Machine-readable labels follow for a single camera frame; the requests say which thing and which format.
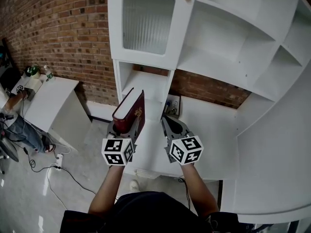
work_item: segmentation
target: cabinet door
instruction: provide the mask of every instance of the cabinet door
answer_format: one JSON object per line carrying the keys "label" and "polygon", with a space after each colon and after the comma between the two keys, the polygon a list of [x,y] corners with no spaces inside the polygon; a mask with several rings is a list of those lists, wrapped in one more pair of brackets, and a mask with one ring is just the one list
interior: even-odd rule
{"label": "cabinet door", "polygon": [[113,59],[176,69],[195,0],[108,0]]}

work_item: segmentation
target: white bookcase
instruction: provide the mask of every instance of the white bookcase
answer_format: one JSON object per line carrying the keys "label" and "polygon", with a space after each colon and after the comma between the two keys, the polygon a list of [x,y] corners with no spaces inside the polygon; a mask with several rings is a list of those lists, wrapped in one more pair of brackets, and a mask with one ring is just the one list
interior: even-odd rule
{"label": "white bookcase", "polygon": [[[144,89],[152,120],[160,119],[177,68],[254,93],[237,110],[240,134],[311,57],[311,13],[301,0],[108,0],[108,12],[119,101],[132,87]],[[134,63],[169,75],[134,71]]]}

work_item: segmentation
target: white table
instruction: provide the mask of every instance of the white table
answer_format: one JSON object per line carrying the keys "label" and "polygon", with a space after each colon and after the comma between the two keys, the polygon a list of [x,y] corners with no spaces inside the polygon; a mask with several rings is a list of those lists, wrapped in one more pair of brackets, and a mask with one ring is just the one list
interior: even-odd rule
{"label": "white table", "polygon": [[[205,148],[200,161],[195,164],[204,180],[231,180],[238,176],[235,113],[235,110],[227,107],[181,97],[179,119],[200,137]],[[149,178],[156,178],[161,174],[182,176],[179,164],[170,164],[168,160],[164,150],[167,140],[160,122],[147,120],[136,144],[133,162],[126,166],[125,172]]]}
{"label": "white table", "polygon": [[47,82],[45,75],[41,75],[40,80],[43,84],[34,98],[25,101],[25,120],[60,143],[82,149],[91,122],[74,92],[79,82],[59,77]]}

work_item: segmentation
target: floor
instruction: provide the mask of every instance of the floor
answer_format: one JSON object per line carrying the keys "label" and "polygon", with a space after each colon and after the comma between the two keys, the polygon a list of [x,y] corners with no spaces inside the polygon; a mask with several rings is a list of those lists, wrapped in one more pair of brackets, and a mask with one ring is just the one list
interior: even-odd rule
{"label": "floor", "polygon": [[[81,185],[94,192],[97,192],[108,171],[101,154],[106,128],[107,123],[93,120],[85,138],[84,149],[64,155],[63,159],[63,168],[71,172]],[[55,151],[61,153],[68,150],[57,146]],[[53,154],[29,152],[30,159],[36,162],[35,170],[55,163]],[[47,169],[39,173],[32,172],[27,155],[22,150],[18,154],[18,163],[10,159],[0,160],[0,167],[6,172],[5,175],[0,174],[0,232],[58,233],[65,207],[49,189]],[[94,197],[91,192],[83,190],[63,170],[51,168],[49,179],[53,191],[68,210],[88,211]],[[151,180],[124,173],[118,196],[129,192],[132,179],[138,181],[142,191],[163,191],[187,205],[185,185],[165,176]],[[217,198],[218,182],[207,183],[207,186]]]}

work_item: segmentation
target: shoe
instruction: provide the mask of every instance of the shoe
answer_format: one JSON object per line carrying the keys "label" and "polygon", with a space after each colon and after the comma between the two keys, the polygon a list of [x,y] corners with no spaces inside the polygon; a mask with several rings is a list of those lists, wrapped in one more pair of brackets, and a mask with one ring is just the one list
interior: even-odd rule
{"label": "shoe", "polygon": [[45,148],[45,153],[52,153],[53,151],[55,150],[55,145],[54,144],[50,144],[50,145],[47,145],[46,148]]}
{"label": "shoe", "polygon": [[139,184],[136,180],[132,180],[130,182],[130,192],[133,193],[133,192],[140,192],[140,189],[139,189]]}

